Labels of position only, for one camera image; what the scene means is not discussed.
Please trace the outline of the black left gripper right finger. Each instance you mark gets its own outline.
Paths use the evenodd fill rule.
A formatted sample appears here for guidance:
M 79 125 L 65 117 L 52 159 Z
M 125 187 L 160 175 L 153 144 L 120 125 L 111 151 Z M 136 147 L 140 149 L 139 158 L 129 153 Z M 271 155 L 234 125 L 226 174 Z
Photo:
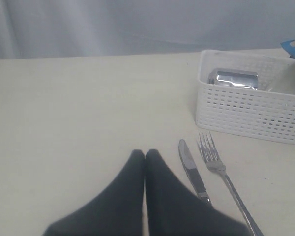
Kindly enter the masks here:
M 205 204 L 166 165 L 156 149 L 146 154 L 146 201 L 151 236 L 248 236 L 247 227 Z

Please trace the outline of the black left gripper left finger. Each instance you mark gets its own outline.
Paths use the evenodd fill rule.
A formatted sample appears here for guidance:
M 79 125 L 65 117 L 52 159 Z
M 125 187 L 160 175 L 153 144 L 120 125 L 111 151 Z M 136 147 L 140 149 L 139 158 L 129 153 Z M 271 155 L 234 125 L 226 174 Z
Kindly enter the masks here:
M 93 200 L 52 223 L 46 236 L 141 236 L 145 156 L 135 149 L 116 178 Z

